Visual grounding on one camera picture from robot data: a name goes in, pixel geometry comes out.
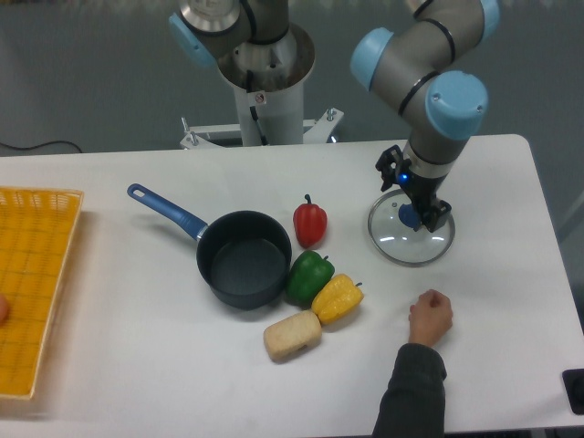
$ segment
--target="glass lid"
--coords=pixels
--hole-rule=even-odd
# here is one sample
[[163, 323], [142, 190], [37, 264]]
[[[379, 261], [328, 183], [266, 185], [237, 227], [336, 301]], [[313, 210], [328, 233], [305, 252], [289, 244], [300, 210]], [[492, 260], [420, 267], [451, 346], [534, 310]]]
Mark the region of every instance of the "glass lid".
[[373, 243], [392, 262], [403, 266], [424, 266], [443, 256], [450, 248], [454, 240], [454, 219], [450, 214], [446, 224], [433, 233], [424, 226], [414, 231], [402, 221], [411, 221], [411, 204], [402, 190], [384, 194], [371, 207], [369, 234]]

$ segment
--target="fist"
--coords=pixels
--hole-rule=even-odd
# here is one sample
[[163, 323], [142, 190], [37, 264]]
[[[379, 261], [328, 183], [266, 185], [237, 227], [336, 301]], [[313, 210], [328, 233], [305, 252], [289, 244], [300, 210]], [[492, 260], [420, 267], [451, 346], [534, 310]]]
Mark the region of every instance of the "fist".
[[430, 289], [410, 306], [409, 342], [433, 347], [453, 326], [453, 310], [450, 299]]

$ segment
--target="yellow bell pepper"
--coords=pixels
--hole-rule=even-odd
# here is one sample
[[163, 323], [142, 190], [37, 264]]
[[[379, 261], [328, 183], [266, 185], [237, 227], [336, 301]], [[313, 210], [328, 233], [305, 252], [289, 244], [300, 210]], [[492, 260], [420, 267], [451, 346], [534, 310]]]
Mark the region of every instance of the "yellow bell pepper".
[[345, 274], [339, 274], [322, 288], [312, 301], [312, 311], [322, 324], [330, 324], [347, 315], [363, 299], [363, 292]]

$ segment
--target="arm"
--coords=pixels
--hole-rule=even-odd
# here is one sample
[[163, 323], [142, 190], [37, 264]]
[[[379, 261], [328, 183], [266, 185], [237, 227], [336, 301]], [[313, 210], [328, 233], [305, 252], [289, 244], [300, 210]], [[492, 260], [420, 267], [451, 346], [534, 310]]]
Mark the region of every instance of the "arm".
[[452, 326], [450, 300], [430, 290], [410, 311], [410, 342], [398, 352], [373, 438], [433, 438], [444, 434], [446, 369], [431, 346]]
[[446, 370], [440, 355], [420, 344], [401, 347], [381, 400], [373, 438], [443, 437]]

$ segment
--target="blue pot handle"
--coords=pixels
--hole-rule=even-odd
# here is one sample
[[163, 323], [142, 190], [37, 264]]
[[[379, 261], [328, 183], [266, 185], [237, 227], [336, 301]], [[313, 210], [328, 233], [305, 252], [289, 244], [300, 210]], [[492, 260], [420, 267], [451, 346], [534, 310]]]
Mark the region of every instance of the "blue pot handle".
[[128, 195], [139, 203], [143, 203], [155, 212], [158, 212], [171, 221], [179, 225], [194, 240], [200, 240], [203, 237], [207, 223], [199, 219], [194, 214], [183, 210], [178, 205], [164, 199], [159, 194], [148, 190], [139, 184], [132, 184], [128, 187]]

